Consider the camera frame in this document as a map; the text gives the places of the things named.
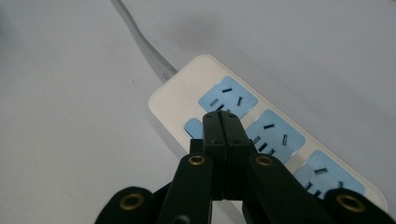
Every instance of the white power strip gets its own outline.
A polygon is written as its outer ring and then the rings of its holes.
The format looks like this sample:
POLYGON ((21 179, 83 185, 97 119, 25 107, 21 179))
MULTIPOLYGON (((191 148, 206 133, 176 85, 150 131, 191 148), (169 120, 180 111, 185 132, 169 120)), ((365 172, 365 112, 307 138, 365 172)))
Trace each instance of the white power strip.
POLYGON ((211 56, 187 64, 151 95, 148 105, 186 151, 191 137, 201 137, 204 114, 229 110, 258 151, 278 157, 308 192, 322 198, 329 189, 352 189, 388 211, 376 187, 211 56))

